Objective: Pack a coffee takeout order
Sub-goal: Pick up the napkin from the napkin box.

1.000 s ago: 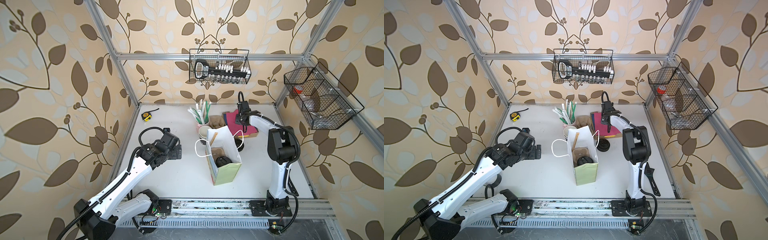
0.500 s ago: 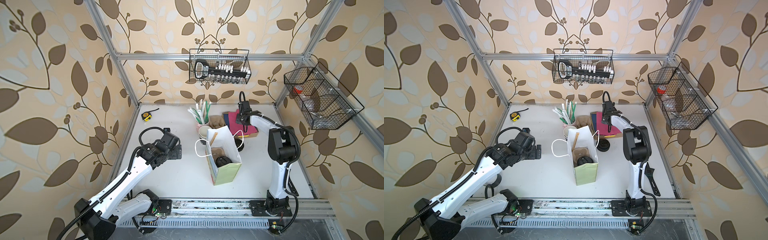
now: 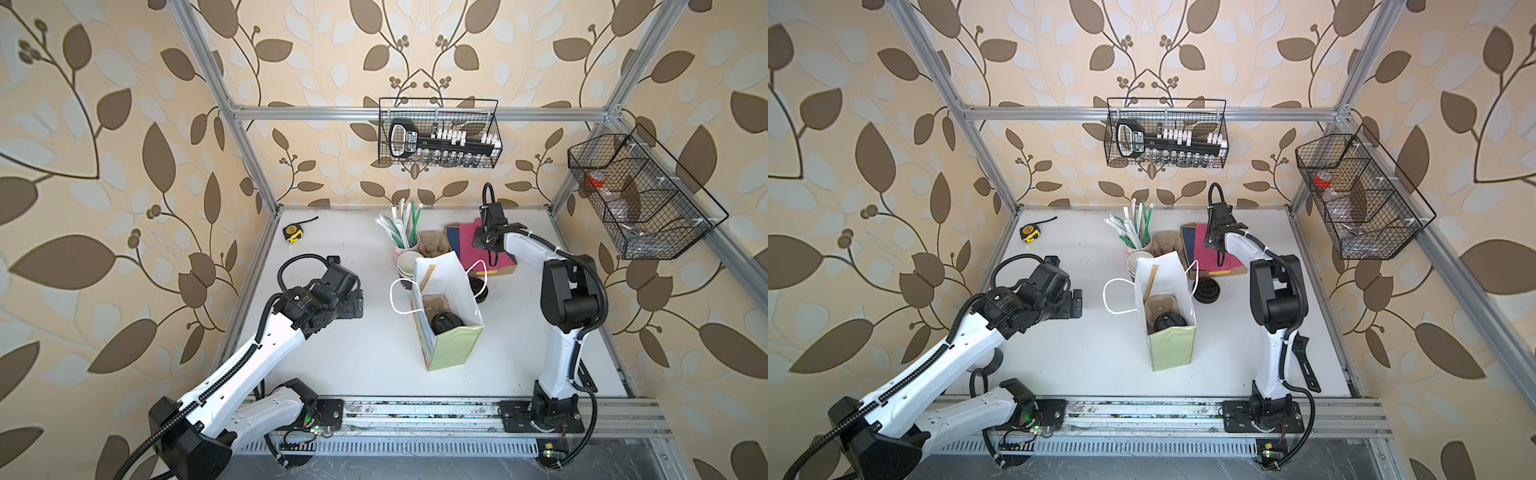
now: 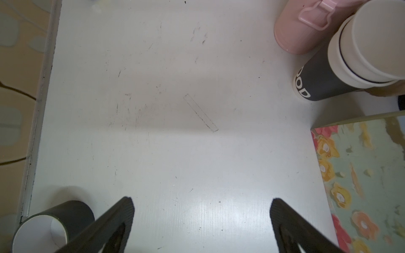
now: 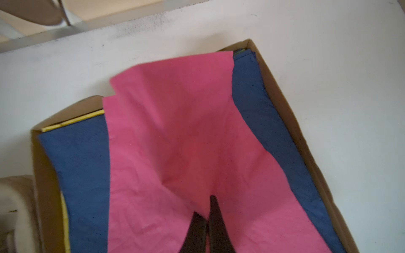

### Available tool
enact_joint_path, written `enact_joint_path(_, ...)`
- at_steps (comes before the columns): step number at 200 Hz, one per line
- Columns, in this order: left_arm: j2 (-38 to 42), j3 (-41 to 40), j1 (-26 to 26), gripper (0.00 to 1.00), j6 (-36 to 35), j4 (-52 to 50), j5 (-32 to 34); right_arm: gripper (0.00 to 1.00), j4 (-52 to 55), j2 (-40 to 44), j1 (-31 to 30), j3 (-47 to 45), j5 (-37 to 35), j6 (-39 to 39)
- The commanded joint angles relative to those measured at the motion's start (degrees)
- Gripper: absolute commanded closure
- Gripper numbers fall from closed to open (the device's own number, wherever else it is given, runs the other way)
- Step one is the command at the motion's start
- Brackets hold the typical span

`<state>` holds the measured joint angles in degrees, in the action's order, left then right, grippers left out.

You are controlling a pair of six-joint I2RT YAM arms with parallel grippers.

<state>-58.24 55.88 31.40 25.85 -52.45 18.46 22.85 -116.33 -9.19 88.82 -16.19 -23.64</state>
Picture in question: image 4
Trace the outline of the black paper cups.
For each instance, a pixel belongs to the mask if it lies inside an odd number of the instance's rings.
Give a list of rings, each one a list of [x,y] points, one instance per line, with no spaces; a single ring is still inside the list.
[[[293,91],[320,101],[405,78],[405,2],[369,1],[303,65]]]

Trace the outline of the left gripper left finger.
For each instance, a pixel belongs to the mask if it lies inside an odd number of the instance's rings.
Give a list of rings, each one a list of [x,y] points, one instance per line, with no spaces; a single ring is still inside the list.
[[[130,197],[121,198],[58,253],[123,253],[132,228],[135,207]]]

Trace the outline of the black coffee cup lids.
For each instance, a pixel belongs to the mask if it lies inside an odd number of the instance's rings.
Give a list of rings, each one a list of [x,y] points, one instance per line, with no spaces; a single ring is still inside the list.
[[[405,95],[398,96],[398,108],[400,111],[405,111]]]

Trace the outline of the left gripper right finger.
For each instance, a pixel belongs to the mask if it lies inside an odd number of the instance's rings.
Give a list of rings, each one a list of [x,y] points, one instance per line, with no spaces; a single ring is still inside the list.
[[[284,200],[275,198],[270,218],[280,253],[341,253],[342,250],[307,222]]]

